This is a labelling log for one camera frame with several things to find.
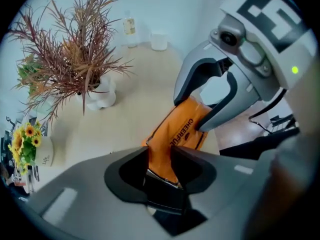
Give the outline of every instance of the snack bag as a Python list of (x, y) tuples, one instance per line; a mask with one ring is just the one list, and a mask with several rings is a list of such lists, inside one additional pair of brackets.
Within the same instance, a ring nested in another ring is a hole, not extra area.
[(170, 146), (200, 149), (208, 133), (196, 131), (195, 127), (210, 110), (210, 107), (190, 96), (169, 112), (142, 142), (142, 146), (149, 147), (149, 169), (153, 173), (174, 184), (178, 183), (171, 168)]

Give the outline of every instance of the dried plant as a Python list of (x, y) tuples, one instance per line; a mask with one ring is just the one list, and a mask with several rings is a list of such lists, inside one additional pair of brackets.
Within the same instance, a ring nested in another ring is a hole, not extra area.
[[(58, 9), (54, 0), (45, 6), (36, 21), (34, 11), (26, 5), (25, 12), (20, 11), (20, 19), (9, 29), (13, 40), (20, 40), (23, 52), (28, 56), (24, 64), (40, 65), (34, 68), (16, 86), (33, 86), (32, 94), (27, 102), (26, 111), (35, 109), (44, 103), (49, 96), (55, 101), (47, 118), (57, 117), (59, 106), (78, 93), (82, 94), (83, 113), (85, 113), (85, 93), (95, 91), (100, 77), (109, 71), (127, 74), (127, 63), (120, 64), (114, 60), (110, 42), (115, 33), (109, 20), (110, 4), (117, 0), (74, 0), (71, 12)], [(45, 30), (40, 28), (44, 13), (54, 18), (54, 27)]]

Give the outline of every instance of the potted plant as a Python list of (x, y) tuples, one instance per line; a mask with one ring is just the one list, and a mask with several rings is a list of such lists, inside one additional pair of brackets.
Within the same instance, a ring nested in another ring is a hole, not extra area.
[(34, 126), (29, 122), (16, 129), (12, 143), (8, 145), (16, 166), (22, 173), (28, 166), (51, 166), (54, 156), (50, 137), (42, 136), (41, 124)]
[[(26, 6), (20, 19), (9, 28), (13, 40), (22, 41), (23, 51), (32, 56), (32, 63), (39, 67), (29, 70), (16, 86), (32, 87), (27, 111), (37, 108), (54, 96), (52, 110), (47, 118), (57, 117), (58, 107), (67, 99), (81, 95), (83, 113), (86, 97), (90, 93), (107, 93), (101, 89), (101, 77), (109, 71), (127, 73), (126, 63), (114, 60), (110, 47), (115, 33), (109, 20), (110, 4), (117, 0), (74, 0), (72, 10), (58, 9), (50, 0), (43, 12), (55, 20), (56, 31), (40, 27), (42, 16), (34, 20), (34, 11)], [(58, 40), (57, 33), (63, 33)]]

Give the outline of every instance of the beige tabletop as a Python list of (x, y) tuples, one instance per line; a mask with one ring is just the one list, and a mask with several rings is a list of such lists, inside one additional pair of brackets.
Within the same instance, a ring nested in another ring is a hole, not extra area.
[[(53, 163), (51, 167), (39, 166), (40, 181), (34, 182), (35, 190), (78, 162), (140, 146), (173, 107), (182, 64), (177, 53), (172, 48), (154, 51), (141, 44), (123, 48), (120, 54), (123, 62), (133, 59), (129, 63), (133, 74), (110, 73), (116, 83), (116, 103), (98, 111), (86, 107), (85, 115), (75, 97), (63, 106), (50, 133)], [(213, 130), (201, 150), (219, 154)]]

